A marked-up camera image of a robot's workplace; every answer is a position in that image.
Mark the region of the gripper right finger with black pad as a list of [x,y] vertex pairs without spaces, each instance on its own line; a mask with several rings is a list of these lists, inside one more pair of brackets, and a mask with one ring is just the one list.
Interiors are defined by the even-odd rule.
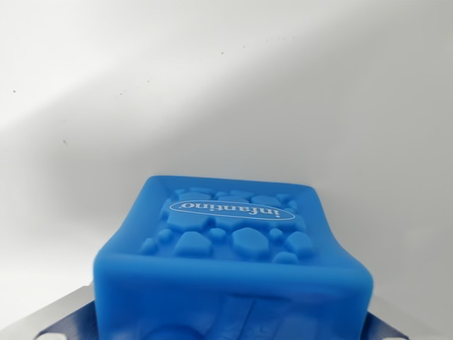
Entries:
[[409,339],[411,318],[395,308],[371,307],[367,313],[361,339]]

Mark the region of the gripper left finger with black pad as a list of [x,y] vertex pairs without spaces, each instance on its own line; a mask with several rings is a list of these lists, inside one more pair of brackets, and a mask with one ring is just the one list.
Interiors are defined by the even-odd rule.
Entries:
[[95,339],[93,286],[85,285],[5,328],[6,339]]

